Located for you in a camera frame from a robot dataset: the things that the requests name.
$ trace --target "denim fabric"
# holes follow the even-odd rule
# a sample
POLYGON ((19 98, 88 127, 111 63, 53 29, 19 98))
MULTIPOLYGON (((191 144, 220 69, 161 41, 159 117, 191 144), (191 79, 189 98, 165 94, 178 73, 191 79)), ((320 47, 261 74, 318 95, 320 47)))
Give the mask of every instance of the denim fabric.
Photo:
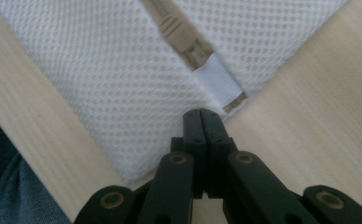
POLYGON ((0 223, 70 223, 1 128, 0 223))

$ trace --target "jeans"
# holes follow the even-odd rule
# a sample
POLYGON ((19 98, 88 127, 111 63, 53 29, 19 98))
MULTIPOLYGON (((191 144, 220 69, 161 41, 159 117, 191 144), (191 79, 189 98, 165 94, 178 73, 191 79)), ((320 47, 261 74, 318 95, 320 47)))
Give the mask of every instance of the jeans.
POLYGON ((70 223, 1 128, 0 223, 70 223))

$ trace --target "wooden table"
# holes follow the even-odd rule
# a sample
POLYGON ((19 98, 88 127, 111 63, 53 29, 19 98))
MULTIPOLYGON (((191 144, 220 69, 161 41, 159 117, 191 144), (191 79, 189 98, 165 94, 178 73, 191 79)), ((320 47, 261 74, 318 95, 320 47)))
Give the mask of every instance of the wooden table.
MULTIPOLYGON (((362 1, 320 28, 226 128, 289 189, 328 185, 362 204, 362 1)), ((195 224, 226 223, 220 200, 194 206, 195 224)))
MULTIPOLYGON (((95 190, 118 184, 119 180, 104 165, 103 158, 86 164, 83 156, 101 157, 98 148, 86 131, 74 132, 81 125, 68 116, 71 110, 65 109, 60 95, 52 97, 53 88, 40 77, 42 73, 1 21, 0 27, 0 85, 4 87, 0 100, 5 99, 0 102, 0 125, 74 220, 95 190), (12 80, 22 85, 18 89, 2 77, 15 73, 23 74, 12 80), (41 94, 31 97, 26 89, 41 94), (28 98, 28 108, 20 96, 28 98), (11 108, 18 108, 12 111, 13 117, 26 119, 28 124, 22 127, 23 131, 35 127, 33 132, 24 133, 24 139, 18 135, 21 126, 7 116, 6 109, 11 108), (62 133, 63 138, 59 140, 49 134, 56 132, 62 133), (43 160, 44 152, 37 151, 36 145, 44 151, 64 146, 70 150, 85 146, 87 150, 79 149, 82 156, 69 158, 74 162, 63 165, 60 150, 45 151, 43 160), (81 170, 88 172, 69 175, 81 170), (87 175, 94 181, 86 180, 87 175)), ((226 127, 239 149, 256 153, 295 192, 301 194, 309 186, 323 184, 362 204, 362 1, 351 0, 331 18, 244 111, 226 121, 226 127)), ((195 201, 193 223, 226 223, 221 201, 195 201)))

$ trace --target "white mesh fabric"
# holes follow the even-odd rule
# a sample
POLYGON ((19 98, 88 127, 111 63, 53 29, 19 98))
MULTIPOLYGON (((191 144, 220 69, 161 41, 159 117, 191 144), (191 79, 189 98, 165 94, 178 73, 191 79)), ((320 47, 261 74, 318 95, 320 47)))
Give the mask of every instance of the white mesh fabric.
MULTIPOLYGON (((344 2, 176 1, 249 95, 344 2)), ((157 164, 186 111, 228 116, 139 1, 0 0, 0 11, 125 181, 157 164)))

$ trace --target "light wood surface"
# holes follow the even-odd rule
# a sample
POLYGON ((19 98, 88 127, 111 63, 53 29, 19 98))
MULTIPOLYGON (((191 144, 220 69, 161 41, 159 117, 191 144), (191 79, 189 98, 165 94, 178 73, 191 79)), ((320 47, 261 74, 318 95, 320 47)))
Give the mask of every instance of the light wood surface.
MULTIPOLYGON (((320 28, 226 128, 289 189, 328 185, 362 204, 362 1, 320 28)), ((226 223, 220 200, 194 209, 195 224, 226 223)))
POLYGON ((71 220, 98 189, 122 185, 1 15, 0 126, 71 220))
MULTIPOLYGON (((0 21, 0 125, 73 220, 95 189, 118 182, 51 88, 0 21)), ((362 204, 362 1, 330 19, 226 127, 295 192, 323 184, 362 204)), ((221 201, 196 201, 193 223, 226 223, 221 201)))

